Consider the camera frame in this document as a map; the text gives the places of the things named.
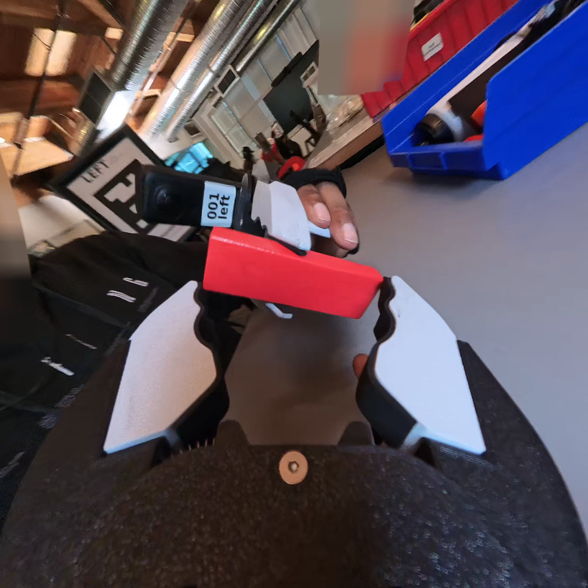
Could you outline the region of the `person's left forearm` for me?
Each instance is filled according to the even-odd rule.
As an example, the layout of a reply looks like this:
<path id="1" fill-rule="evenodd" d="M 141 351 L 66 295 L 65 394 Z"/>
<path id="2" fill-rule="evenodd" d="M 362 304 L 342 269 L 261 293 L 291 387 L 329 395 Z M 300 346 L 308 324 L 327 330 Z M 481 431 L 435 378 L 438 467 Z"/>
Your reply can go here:
<path id="1" fill-rule="evenodd" d="M 29 255 L 45 299 L 104 324 L 135 329 L 187 283 L 203 284 L 208 243 L 124 232 L 75 239 Z"/>

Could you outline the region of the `red plastic crate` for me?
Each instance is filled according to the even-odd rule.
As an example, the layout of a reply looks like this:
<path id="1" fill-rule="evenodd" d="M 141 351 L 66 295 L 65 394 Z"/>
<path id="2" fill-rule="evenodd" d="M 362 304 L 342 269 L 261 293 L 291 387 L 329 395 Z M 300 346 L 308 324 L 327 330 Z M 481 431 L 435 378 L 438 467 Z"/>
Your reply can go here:
<path id="1" fill-rule="evenodd" d="M 443 1 L 409 33 L 403 75 L 383 89 L 362 94 L 374 120 L 435 73 L 517 1 Z"/>

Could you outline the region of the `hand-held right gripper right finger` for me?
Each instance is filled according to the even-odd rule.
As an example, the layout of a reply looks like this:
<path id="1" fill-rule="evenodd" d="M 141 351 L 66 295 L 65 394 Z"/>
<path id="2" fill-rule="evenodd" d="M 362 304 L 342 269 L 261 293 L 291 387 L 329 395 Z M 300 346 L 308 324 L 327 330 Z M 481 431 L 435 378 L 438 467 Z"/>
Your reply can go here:
<path id="1" fill-rule="evenodd" d="M 386 277 L 356 403 L 382 442 L 413 451 L 431 440 L 475 455 L 486 444 L 458 340 L 404 280 Z"/>

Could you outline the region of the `red fabric tote bag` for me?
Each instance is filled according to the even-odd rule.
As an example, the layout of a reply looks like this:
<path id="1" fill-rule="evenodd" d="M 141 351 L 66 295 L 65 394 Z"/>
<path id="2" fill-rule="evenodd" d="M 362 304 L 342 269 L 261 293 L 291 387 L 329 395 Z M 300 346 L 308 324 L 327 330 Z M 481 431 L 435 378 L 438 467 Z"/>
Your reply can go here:
<path id="1" fill-rule="evenodd" d="M 287 176 L 294 172 L 301 171 L 306 166 L 305 158 L 301 156 L 292 156 L 285 160 L 283 165 L 280 167 L 277 173 L 278 180 L 284 180 Z"/>

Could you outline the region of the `white tube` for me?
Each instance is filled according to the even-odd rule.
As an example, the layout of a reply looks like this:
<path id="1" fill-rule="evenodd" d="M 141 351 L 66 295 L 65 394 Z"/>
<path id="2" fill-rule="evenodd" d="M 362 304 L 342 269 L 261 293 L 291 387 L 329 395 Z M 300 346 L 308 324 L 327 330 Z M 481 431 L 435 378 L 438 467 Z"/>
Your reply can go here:
<path id="1" fill-rule="evenodd" d="M 479 140 L 482 135 L 476 134 L 470 118 L 476 108 L 488 100 L 489 81 L 557 24 L 563 4 L 563 1 L 552 1 L 543 6 L 518 31 L 501 40 L 488 58 L 435 103 L 416 124 L 413 145 Z"/>

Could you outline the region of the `computer monitor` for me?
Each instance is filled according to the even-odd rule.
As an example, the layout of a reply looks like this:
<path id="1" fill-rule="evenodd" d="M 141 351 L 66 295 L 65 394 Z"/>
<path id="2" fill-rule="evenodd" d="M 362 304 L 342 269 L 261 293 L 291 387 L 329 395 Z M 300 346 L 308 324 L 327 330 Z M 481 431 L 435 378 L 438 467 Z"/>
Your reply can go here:
<path id="1" fill-rule="evenodd" d="M 213 158 L 206 142 L 200 141 L 170 155 L 165 160 L 165 165 L 179 172 L 200 174 Z"/>

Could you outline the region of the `red rectangular block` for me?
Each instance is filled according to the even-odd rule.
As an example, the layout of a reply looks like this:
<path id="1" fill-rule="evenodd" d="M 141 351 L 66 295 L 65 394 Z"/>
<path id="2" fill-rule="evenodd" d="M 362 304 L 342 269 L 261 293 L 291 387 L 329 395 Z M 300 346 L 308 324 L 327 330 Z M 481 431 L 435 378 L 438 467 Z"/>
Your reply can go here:
<path id="1" fill-rule="evenodd" d="M 299 255 L 277 241 L 215 227 L 208 241 L 203 288 L 360 319 L 384 281 L 369 266 L 312 251 Z"/>

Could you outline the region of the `blue plastic bin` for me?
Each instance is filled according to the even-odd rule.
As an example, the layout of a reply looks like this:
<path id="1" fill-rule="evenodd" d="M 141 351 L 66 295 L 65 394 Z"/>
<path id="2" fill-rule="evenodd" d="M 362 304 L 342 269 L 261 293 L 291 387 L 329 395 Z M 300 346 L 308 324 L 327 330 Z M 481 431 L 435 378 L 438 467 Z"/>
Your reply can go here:
<path id="1" fill-rule="evenodd" d="M 540 11 L 541 1 L 519 1 L 412 91 L 429 107 L 408 146 L 388 155 L 391 163 L 425 175 L 504 180 L 586 124 L 587 1 L 563 2 L 557 24 L 489 81 L 480 139 L 414 146 L 412 134 L 435 103 Z"/>

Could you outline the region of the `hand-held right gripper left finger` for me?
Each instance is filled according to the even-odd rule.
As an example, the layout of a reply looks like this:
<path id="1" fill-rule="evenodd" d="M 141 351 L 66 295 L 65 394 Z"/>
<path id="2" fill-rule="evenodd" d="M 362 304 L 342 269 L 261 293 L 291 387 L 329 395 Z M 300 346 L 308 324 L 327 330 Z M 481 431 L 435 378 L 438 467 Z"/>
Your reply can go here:
<path id="1" fill-rule="evenodd" d="M 201 284 L 189 281 L 130 337 L 106 454 L 162 439 L 194 446 L 226 411 L 224 372 L 201 293 Z"/>

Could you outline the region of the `fiducial marker sign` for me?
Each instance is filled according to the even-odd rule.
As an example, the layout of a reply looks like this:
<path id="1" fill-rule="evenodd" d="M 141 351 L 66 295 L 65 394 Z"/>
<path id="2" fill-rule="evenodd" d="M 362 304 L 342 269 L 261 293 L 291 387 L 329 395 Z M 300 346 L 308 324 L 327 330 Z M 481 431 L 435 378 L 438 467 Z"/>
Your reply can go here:
<path id="1" fill-rule="evenodd" d="M 166 169 L 164 161 L 123 124 L 84 156 L 72 159 L 48 188 L 83 211 L 101 228 L 184 242 L 195 234 L 187 226 L 153 224 L 138 214 L 136 188 L 143 166 Z"/>

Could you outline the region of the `large black screen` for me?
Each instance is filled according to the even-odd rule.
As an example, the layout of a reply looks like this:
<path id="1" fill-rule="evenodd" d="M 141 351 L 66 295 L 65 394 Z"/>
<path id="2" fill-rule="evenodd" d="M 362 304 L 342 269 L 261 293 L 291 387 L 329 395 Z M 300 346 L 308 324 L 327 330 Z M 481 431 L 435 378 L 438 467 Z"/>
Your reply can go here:
<path id="1" fill-rule="evenodd" d="M 317 40 L 304 54 L 298 52 L 272 82 L 272 89 L 263 99 L 274 120 L 286 134 L 297 126 L 290 116 L 291 112 L 306 121 L 313 119 L 311 101 L 303 87 L 301 76 L 313 62 L 317 61 L 318 51 L 319 41 Z"/>

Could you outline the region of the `silver air duct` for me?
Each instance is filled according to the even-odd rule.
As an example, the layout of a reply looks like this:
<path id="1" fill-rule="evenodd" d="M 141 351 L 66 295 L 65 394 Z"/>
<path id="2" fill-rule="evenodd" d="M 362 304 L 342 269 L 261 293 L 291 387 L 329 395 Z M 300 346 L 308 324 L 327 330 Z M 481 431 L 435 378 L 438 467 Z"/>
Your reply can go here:
<path id="1" fill-rule="evenodd" d="M 300 1 L 219 1 L 139 130 L 177 140 L 226 68 L 238 76 L 275 36 Z"/>

